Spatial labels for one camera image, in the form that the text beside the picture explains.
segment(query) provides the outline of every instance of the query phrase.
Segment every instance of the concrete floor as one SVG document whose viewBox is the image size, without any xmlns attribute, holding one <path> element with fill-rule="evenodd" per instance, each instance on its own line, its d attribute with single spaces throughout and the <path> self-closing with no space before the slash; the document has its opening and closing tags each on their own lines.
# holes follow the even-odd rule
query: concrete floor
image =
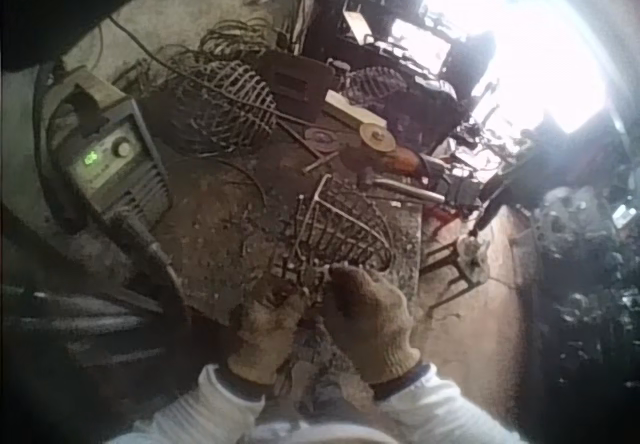
<svg viewBox="0 0 640 444">
<path fill-rule="evenodd" d="M 434 224 L 427 223 L 423 234 L 425 253 L 451 242 L 469 225 L 455 221 L 429 239 Z M 457 272 L 445 267 L 421 277 L 412 303 L 416 318 L 414 345 L 442 376 L 458 383 L 468 398 L 510 423 L 516 419 L 525 328 L 515 290 L 509 238 L 521 231 L 512 213 L 503 209 L 480 236 L 491 242 L 489 281 L 430 312 L 434 303 L 465 286 L 459 283 L 448 288 Z"/>
</svg>

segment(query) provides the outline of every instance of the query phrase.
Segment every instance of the grinding disc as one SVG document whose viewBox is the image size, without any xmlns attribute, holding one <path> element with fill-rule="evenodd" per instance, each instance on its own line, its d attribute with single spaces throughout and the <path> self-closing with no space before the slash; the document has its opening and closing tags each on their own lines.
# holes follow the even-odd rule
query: grinding disc
<svg viewBox="0 0 640 444">
<path fill-rule="evenodd" d="M 396 139 L 384 127 L 377 124 L 362 124 L 360 126 L 362 142 L 374 151 L 391 152 L 396 148 Z"/>
<path fill-rule="evenodd" d="M 340 141 L 334 132 L 309 128 L 304 131 L 304 140 L 318 152 L 335 152 L 340 149 Z"/>
</svg>

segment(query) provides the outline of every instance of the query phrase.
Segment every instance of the wooden block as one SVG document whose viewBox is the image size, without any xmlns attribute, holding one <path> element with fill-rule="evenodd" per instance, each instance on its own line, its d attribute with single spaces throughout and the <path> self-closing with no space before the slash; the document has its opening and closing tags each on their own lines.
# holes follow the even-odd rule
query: wooden block
<svg viewBox="0 0 640 444">
<path fill-rule="evenodd" d="M 360 126 L 365 123 L 387 127 L 386 120 L 367 109 L 349 104 L 347 98 L 332 90 L 327 92 L 327 97 L 324 101 L 324 112 L 356 130 L 360 129 Z"/>
</svg>

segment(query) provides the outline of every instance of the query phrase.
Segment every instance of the gloved hand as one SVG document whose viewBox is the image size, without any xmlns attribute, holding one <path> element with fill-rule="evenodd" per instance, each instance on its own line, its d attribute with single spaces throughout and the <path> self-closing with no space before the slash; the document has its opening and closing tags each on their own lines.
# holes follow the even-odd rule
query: gloved hand
<svg viewBox="0 0 640 444">
<path fill-rule="evenodd" d="M 380 274 L 332 266 L 324 297 L 325 327 L 368 384 L 403 376 L 420 361 L 411 347 L 413 319 L 404 294 Z"/>
<path fill-rule="evenodd" d="M 240 348 L 227 360 L 231 372 L 247 381 L 271 385 L 291 352 L 293 337 L 306 308 L 298 288 L 284 279 L 264 277 L 242 309 Z"/>
</svg>

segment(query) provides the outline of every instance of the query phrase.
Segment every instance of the green digital display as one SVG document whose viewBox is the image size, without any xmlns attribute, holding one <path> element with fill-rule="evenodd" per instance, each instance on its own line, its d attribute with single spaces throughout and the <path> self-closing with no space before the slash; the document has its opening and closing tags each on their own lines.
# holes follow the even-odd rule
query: green digital display
<svg viewBox="0 0 640 444">
<path fill-rule="evenodd" d="M 99 155 L 96 151 L 91 151 L 89 154 L 87 154 L 86 156 L 84 156 L 84 165 L 85 166 L 90 166 L 94 163 L 96 163 L 99 159 Z"/>
</svg>

